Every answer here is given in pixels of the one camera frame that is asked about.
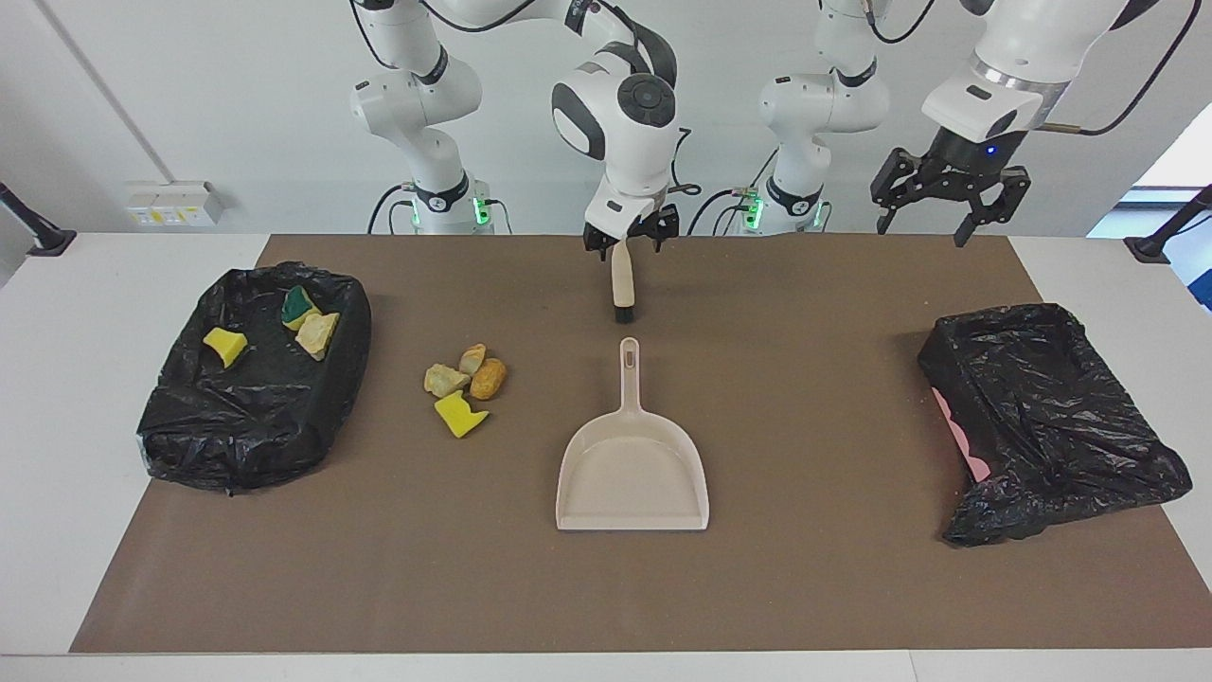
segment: green indicator light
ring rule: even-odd
[[[471,204],[475,206],[475,220],[480,224],[488,224],[492,216],[488,213],[487,206],[479,196],[471,197]]]
[[[749,214],[745,216],[745,224],[749,229],[756,230],[758,225],[761,224],[761,213],[766,207],[766,201],[761,197],[754,197],[754,202],[749,204]]]

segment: black cable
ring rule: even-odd
[[[821,217],[821,210],[823,210],[824,207],[828,207],[829,212],[825,213],[825,220],[821,223],[821,231],[818,234],[824,234],[825,230],[829,229],[829,219],[833,217],[833,202],[830,201],[821,202],[821,208],[817,210],[817,217]]]
[[[731,189],[721,189],[715,194],[708,196],[707,201],[703,201],[703,205],[698,207],[698,211],[694,213],[694,218],[690,220],[690,229],[686,230],[686,236],[691,236],[694,234],[694,225],[698,224],[698,218],[703,217],[703,213],[707,211],[708,206],[714,204],[718,199],[722,199],[730,194],[732,194]]]
[[[358,6],[354,5],[354,0],[349,0],[349,8],[353,10],[353,12],[354,12],[354,21],[358,22],[358,31],[362,34],[362,40],[366,41],[366,47],[368,47],[370,51],[371,51],[371,55],[375,56],[375,61],[378,62],[379,65],[383,67],[384,69],[395,70],[395,67],[393,67],[391,64],[384,62],[378,56],[378,52],[375,51],[375,46],[371,45],[371,36],[366,35],[366,27],[362,25],[362,16],[358,13]]]
[[[674,179],[673,190],[681,191],[687,196],[698,196],[699,194],[703,193],[702,184],[694,184],[694,183],[682,184],[681,180],[678,179],[678,151],[681,150],[682,142],[686,142],[686,138],[690,137],[690,133],[694,131],[688,127],[679,127],[678,130],[679,132],[682,133],[682,136],[678,138],[678,145],[674,147],[674,159],[673,161],[669,162],[669,174],[673,176]]]
[[[917,30],[917,27],[921,25],[921,22],[926,21],[926,16],[930,15],[930,10],[933,8],[933,6],[934,6],[934,0],[930,0],[928,2],[926,2],[926,7],[924,7],[921,15],[917,16],[917,21],[915,21],[913,25],[909,27],[909,30],[904,31],[897,38],[888,38],[884,35],[884,33],[880,31],[880,27],[875,25],[875,12],[871,10],[870,2],[863,4],[863,12],[867,15],[867,24],[871,27],[871,33],[875,34],[875,38],[879,38],[880,42],[884,42],[885,45],[896,45],[897,42],[904,41],[907,38],[913,35],[914,31]]]
[[[1077,131],[1077,134],[1085,134],[1086,137],[1098,137],[1099,134],[1105,134],[1119,127],[1119,125],[1124,122],[1124,119],[1128,118],[1128,115],[1132,114],[1132,110],[1137,108],[1137,104],[1139,104],[1142,99],[1144,99],[1144,96],[1149,92],[1149,88],[1153,87],[1154,81],[1156,81],[1157,76],[1161,75],[1162,69],[1165,69],[1166,64],[1170,63],[1170,58],[1173,57],[1174,52],[1178,51],[1178,46],[1183,44],[1183,40],[1187,38],[1187,34],[1191,30],[1191,25],[1195,23],[1195,17],[1200,15],[1200,8],[1202,5],[1204,0],[1194,0],[1191,2],[1191,13],[1187,16],[1187,22],[1183,23],[1183,28],[1178,30],[1178,35],[1174,36],[1174,41],[1170,44],[1170,48],[1166,50],[1166,53],[1161,57],[1161,61],[1157,62],[1156,68],[1154,68],[1153,73],[1149,74],[1149,80],[1144,81],[1144,85],[1140,87],[1140,91],[1136,93],[1136,97],[1133,97],[1131,102],[1128,102],[1127,108],[1125,108],[1119,116],[1115,116],[1115,120],[1107,124],[1105,126],[1098,130],[1081,128]]]
[[[391,234],[395,234],[395,208],[398,206],[408,206],[408,207],[412,207],[412,201],[405,199],[402,201],[396,201],[395,204],[391,204],[390,206],[388,206],[388,208],[387,208],[387,228],[388,228],[388,230]]]
[[[375,204],[375,210],[371,211],[371,220],[366,223],[366,234],[375,234],[375,220],[378,219],[378,212],[383,210],[383,204],[387,204],[387,200],[391,194],[402,190],[404,187],[399,184],[393,184],[390,189],[388,189],[387,191],[383,193],[382,196],[379,196],[378,202]]]
[[[430,15],[438,17],[438,21],[440,21],[444,24],[453,28],[454,30],[462,30],[463,33],[484,33],[486,30],[492,30],[492,29],[494,29],[494,28],[504,24],[509,19],[516,17],[518,15],[522,13],[522,11],[526,7],[530,7],[531,5],[534,4],[534,0],[522,0],[521,5],[518,5],[513,10],[509,10],[509,12],[507,12],[505,16],[501,17],[499,19],[497,19],[494,22],[486,23],[484,25],[459,25],[459,24],[457,24],[457,23],[447,19],[446,17],[444,17],[441,15],[441,12],[439,12],[438,10],[435,10],[434,6],[430,5],[427,0],[419,0],[419,2],[422,4],[422,6],[424,6],[427,10],[429,10]]]
[[[761,168],[758,170],[758,174],[754,176],[754,179],[753,182],[749,183],[749,187],[758,189],[758,180],[761,179],[762,173],[766,172],[766,168],[770,167],[771,161],[773,161],[774,156],[777,155],[778,155],[778,147],[774,147],[774,150],[770,153],[770,156],[766,156],[766,162],[762,164]],[[745,196],[742,194],[741,199],[737,200],[737,205],[734,207],[739,208],[744,202],[745,202]],[[732,229],[732,218],[734,217],[737,217],[737,213],[732,213],[732,216],[728,217],[728,225],[724,228],[725,234],[727,234],[728,230]]]
[[[502,201],[501,199],[488,199],[487,201],[484,202],[484,205],[501,206],[501,210],[505,211],[505,229],[509,230],[509,234],[514,233],[514,223],[513,220],[509,219],[509,206],[507,206],[504,201]]]
[[[1199,222],[1195,222],[1195,223],[1191,223],[1191,224],[1184,227],[1183,229],[1179,229],[1178,231],[1176,231],[1174,236],[1178,236],[1179,234],[1187,234],[1188,231],[1195,229],[1196,227],[1206,223],[1210,218],[1212,218],[1212,214],[1204,216],[1204,219],[1201,219]]]
[[[720,220],[724,219],[724,216],[726,213],[730,213],[730,212],[741,212],[743,210],[744,210],[743,207],[738,208],[737,206],[726,206],[722,211],[720,211],[720,214],[715,216],[715,224],[711,227],[711,236],[727,236],[728,235],[728,230],[732,229],[732,222],[731,220],[728,222],[728,227],[724,228],[724,234],[721,235],[720,234]]]

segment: yellow sponge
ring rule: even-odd
[[[216,326],[202,337],[202,344],[215,349],[215,353],[223,361],[223,369],[227,369],[248,348],[248,337],[238,331],[228,331]]]
[[[473,413],[471,406],[463,400],[463,392],[456,391],[434,403],[434,409],[442,415],[446,426],[456,439],[467,436],[488,417],[488,413]]]
[[[337,328],[338,319],[341,319],[341,313],[308,315],[295,339],[298,340],[299,346],[303,346],[303,350],[308,355],[316,361],[322,361],[324,356],[328,353],[328,340],[332,339],[332,332]]]

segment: wall socket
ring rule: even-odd
[[[208,182],[127,183],[126,212],[139,227],[215,227],[223,204]]]

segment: dustpan handle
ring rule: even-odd
[[[628,336],[618,345],[623,412],[640,412],[640,343]]]

